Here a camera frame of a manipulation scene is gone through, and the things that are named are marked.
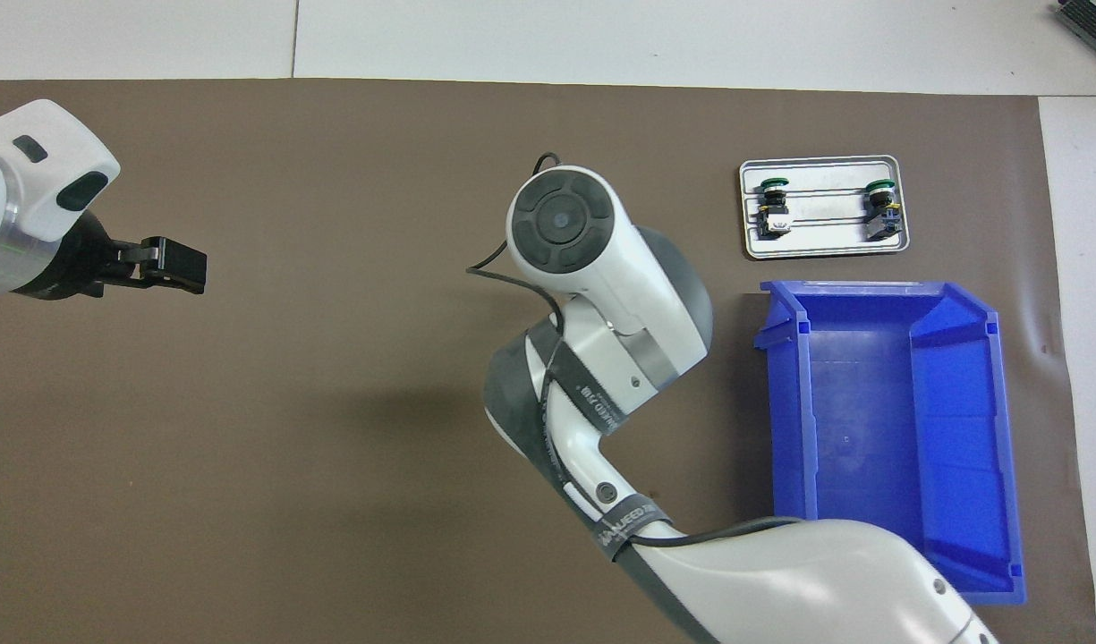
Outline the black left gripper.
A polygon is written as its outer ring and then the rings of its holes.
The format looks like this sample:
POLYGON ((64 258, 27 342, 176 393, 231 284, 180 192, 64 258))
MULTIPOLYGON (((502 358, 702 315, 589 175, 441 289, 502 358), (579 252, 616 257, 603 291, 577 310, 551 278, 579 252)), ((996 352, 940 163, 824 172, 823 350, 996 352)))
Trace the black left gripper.
POLYGON ((13 294, 41 301, 101 298, 105 285, 134 289, 160 286, 204 294, 207 271, 207 254, 172 238, 152 235, 139 243, 111 240, 98 217, 85 209, 62 237, 46 268, 13 294))

